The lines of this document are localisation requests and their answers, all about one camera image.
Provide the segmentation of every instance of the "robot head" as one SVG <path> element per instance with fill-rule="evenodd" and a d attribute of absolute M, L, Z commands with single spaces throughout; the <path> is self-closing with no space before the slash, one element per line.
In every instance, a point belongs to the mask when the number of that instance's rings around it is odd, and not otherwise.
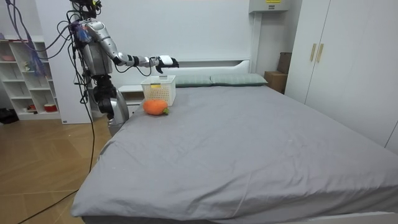
<path fill-rule="evenodd" d="M 84 19 L 96 18 L 97 11 L 101 10 L 101 1 L 94 0 L 70 0 L 76 10 L 80 11 L 80 14 Z"/>

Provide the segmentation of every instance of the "floor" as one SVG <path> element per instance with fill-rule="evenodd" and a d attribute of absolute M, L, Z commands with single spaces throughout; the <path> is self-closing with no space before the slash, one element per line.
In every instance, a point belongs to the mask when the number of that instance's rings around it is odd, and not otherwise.
<path fill-rule="evenodd" d="M 95 121 L 95 158 L 111 138 L 106 120 Z M 0 126 L 0 223 L 16 224 L 77 190 L 90 166 L 90 124 L 60 120 L 18 121 Z M 74 194 L 27 224 L 76 224 Z"/>

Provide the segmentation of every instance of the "yellow label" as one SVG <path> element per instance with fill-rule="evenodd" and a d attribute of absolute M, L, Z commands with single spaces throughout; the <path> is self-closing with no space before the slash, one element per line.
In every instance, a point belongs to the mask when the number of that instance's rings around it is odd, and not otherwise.
<path fill-rule="evenodd" d="M 266 0 L 266 3 L 279 4 L 281 0 Z"/>

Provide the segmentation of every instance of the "orange toy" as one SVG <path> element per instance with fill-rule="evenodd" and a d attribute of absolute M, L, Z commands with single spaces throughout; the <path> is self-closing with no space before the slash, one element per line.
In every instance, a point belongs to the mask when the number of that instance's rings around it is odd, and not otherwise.
<path fill-rule="evenodd" d="M 144 111 L 150 115 L 169 114 L 169 109 L 164 100 L 147 100 L 144 102 Z"/>

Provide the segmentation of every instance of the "cardboard box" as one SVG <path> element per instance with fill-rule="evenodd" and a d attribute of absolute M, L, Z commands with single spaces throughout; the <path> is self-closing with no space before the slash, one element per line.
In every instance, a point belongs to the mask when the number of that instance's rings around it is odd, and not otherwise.
<path fill-rule="evenodd" d="M 285 93 L 287 74 L 282 72 L 265 72 L 264 78 L 267 80 L 269 88 L 282 94 Z"/>
<path fill-rule="evenodd" d="M 288 53 L 288 52 L 280 53 L 277 70 L 282 73 L 289 74 L 291 60 L 292 60 L 292 53 Z"/>

